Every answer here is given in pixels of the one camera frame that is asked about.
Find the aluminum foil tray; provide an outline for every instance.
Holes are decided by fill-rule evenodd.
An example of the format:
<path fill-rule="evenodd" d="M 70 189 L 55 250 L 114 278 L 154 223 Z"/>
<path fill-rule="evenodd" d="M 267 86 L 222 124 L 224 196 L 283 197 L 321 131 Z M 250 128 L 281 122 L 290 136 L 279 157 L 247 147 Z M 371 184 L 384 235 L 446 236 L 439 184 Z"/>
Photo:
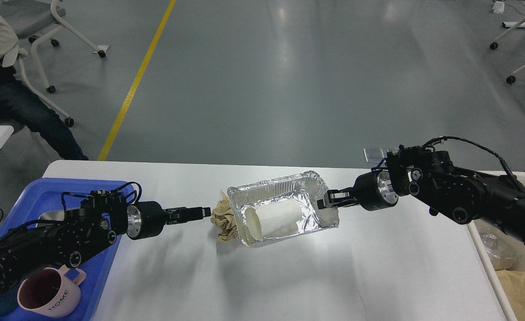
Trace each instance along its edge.
<path fill-rule="evenodd" d="M 315 171 L 229 187 L 227 194 L 240 241 L 248 247 L 261 247 L 302 234 L 338 227 L 338 209 L 318 210 L 317 201 L 323 198 L 327 190 L 326 183 Z M 258 209 L 287 200 L 295 200 L 300 206 L 301 215 L 295 223 L 295 229 L 283 235 L 255 238 L 248 227 L 245 212 L 250 208 Z"/>

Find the white paper cup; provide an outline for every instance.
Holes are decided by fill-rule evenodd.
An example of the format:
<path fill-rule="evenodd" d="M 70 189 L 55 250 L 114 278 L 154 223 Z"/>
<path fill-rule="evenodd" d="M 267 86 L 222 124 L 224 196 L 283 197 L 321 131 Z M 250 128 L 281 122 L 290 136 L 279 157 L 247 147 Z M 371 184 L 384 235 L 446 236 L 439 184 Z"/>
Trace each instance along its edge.
<path fill-rule="evenodd" d="M 248 231 L 257 240 L 293 235 L 298 231 L 297 222 L 302 210 L 295 199 L 249 207 L 244 211 Z"/>
<path fill-rule="evenodd" d="M 20 285 L 17 293 L 21 308 L 47 317 L 65 317 L 80 302 L 81 292 L 78 285 L 86 278 L 86 273 L 79 268 L 79 275 L 70 280 L 64 276 L 70 269 L 62 266 L 58 270 L 47 267 Z"/>

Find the screw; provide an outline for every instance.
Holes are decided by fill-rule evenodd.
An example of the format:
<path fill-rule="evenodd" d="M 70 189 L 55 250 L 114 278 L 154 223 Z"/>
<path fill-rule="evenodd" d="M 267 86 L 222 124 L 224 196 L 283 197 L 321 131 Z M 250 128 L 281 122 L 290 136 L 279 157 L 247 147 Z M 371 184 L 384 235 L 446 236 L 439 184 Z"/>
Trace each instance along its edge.
<path fill-rule="evenodd" d="M 110 244 L 114 244 L 116 242 L 116 232 L 109 231 L 108 234 L 107 234 L 107 241 Z"/>
<path fill-rule="evenodd" d="M 420 180 L 422 177 L 423 177 L 423 172 L 421 172 L 421 170 L 419 170 L 419 169 L 414 169 L 414 170 L 411 172 L 411 178 L 413 179 L 413 181 L 418 181 L 418 180 Z"/>
<path fill-rule="evenodd" d="M 78 251 L 72 252 L 72 254 L 70 254 L 70 265 L 73 268 L 76 268 L 81 263 L 82 263 L 82 254 L 80 254 L 80 252 Z"/>
<path fill-rule="evenodd" d="M 412 181 L 411 184 L 409 184 L 409 192 L 413 196 L 417 195 L 419 193 L 419 184 Z"/>
<path fill-rule="evenodd" d="M 110 227 L 110 222 L 108 222 L 107 219 L 103 218 L 99 222 L 99 226 L 102 228 L 102 230 L 107 230 Z"/>

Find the brown paper bag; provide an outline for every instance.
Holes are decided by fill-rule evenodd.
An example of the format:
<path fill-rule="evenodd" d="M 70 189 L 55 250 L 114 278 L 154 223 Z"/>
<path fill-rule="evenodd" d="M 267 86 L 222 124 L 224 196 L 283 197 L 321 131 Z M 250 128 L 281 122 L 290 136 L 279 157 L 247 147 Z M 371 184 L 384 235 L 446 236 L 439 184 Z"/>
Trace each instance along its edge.
<path fill-rule="evenodd" d="M 525 272 L 496 272 L 518 321 L 525 321 Z"/>

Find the person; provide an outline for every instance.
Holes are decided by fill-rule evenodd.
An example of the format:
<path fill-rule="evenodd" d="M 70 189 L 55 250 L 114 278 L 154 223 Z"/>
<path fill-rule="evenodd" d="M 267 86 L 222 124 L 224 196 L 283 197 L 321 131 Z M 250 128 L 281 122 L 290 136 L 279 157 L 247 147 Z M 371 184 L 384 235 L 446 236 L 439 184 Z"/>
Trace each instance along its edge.
<path fill-rule="evenodd" d="M 14 78 L 17 56 L 18 38 L 0 16 L 0 119 L 12 118 L 40 133 L 61 158 L 87 160 L 58 114 Z"/>

